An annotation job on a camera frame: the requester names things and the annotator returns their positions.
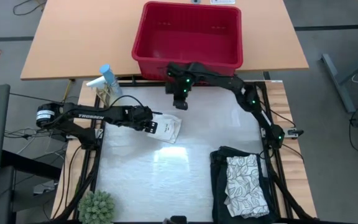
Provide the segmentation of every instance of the white mat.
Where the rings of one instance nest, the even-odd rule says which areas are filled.
[[[116,201],[114,222],[162,222],[185,215],[189,222],[211,222],[213,196],[209,153],[219,146],[259,153],[259,125],[218,87],[194,87],[189,109],[172,106],[164,87],[123,88],[153,111],[182,119],[175,144],[145,132],[107,125],[96,188]],[[117,105],[136,105],[130,98]]]

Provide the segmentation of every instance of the folded towel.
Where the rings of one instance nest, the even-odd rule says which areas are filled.
[[[227,185],[224,202],[232,217],[258,218],[269,214],[262,189],[256,155],[227,157]]]

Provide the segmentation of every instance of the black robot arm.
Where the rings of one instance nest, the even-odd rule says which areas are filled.
[[[57,129],[77,137],[83,149],[93,149],[97,143],[95,130],[82,128],[73,118],[97,119],[116,126],[133,128],[136,131],[155,133],[157,123],[147,106],[110,106],[97,109],[74,103],[47,103],[38,107],[37,126],[42,129]]]
[[[266,116],[260,105],[257,87],[254,82],[246,83],[237,75],[228,77],[208,71],[202,64],[197,62],[185,66],[170,63],[167,67],[167,75],[171,78],[169,82],[166,82],[165,89],[167,93],[173,93],[173,105],[176,108],[187,110],[186,98],[194,83],[206,82],[225,88],[234,93],[239,106],[244,111],[254,115],[259,126],[265,130],[268,145],[274,149],[281,148],[285,133],[280,126],[272,124]]]

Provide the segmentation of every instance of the red plastic crate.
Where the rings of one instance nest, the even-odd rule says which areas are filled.
[[[241,11],[236,7],[148,2],[132,57],[142,76],[164,80],[169,62],[199,62],[233,75],[242,65]]]

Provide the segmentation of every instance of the wooden table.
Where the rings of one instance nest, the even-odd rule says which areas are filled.
[[[81,93],[80,93],[80,99],[78,100],[79,105],[87,105],[87,106],[93,106],[94,100],[96,97],[96,93],[91,90],[90,88],[86,87],[86,82],[83,83]],[[267,85],[267,92],[268,92],[268,98],[270,102],[271,109],[277,112],[278,114],[282,115],[285,118],[288,118],[292,120],[290,107],[288,105],[287,96],[285,94],[284,84],[279,81],[266,81]],[[278,117],[277,115],[272,115],[273,120],[276,124],[279,124],[283,128],[290,128],[291,123]],[[89,127],[91,121],[88,119],[75,119],[75,123],[82,126],[82,127]],[[299,144],[297,140],[284,140],[284,144],[294,148],[298,152],[300,152]],[[65,162],[68,164],[71,161],[71,158],[76,150],[76,148],[80,145],[80,142],[77,140],[71,141],[68,144],[67,152],[66,152],[66,158]],[[303,162],[301,158],[296,155],[291,150],[287,149],[286,147],[282,147],[280,150],[282,163],[283,163],[283,170],[285,173],[285,178],[287,181],[287,187],[288,190],[292,193],[292,195],[295,197],[296,201],[303,207],[303,209],[308,213],[309,215],[315,217],[316,211],[314,209],[314,203],[313,199],[311,197],[311,192],[309,188],[308,178],[306,176],[305,167],[303,165]],[[70,177],[70,188],[68,189],[68,195],[66,193],[62,193],[62,187],[63,185],[59,185],[55,197],[55,203],[53,205],[52,215],[55,214],[56,209],[58,208],[58,205],[60,203],[61,197],[63,197],[63,201],[65,201],[66,196],[68,196],[68,201],[72,199],[75,188],[79,179],[79,176],[81,174],[81,169],[83,165],[83,160],[85,156],[85,151],[80,150],[77,152],[73,164],[71,167],[71,177]],[[89,169],[92,166],[94,154],[91,156],[91,161],[89,164]],[[67,177],[68,177],[68,166],[65,166],[65,192],[67,190]],[[60,175],[60,183],[63,183],[63,175]],[[285,206],[283,203],[283,198],[280,193],[280,191],[277,189],[278,194],[278,200],[280,204],[280,211],[281,216],[286,217],[285,214]],[[64,203],[60,207],[58,214],[62,212],[64,209]]]
[[[98,77],[105,63],[119,77],[140,74],[131,51],[148,1],[49,0],[21,79]],[[239,0],[235,6],[242,11],[240,71],[308,68],[283,0]]]

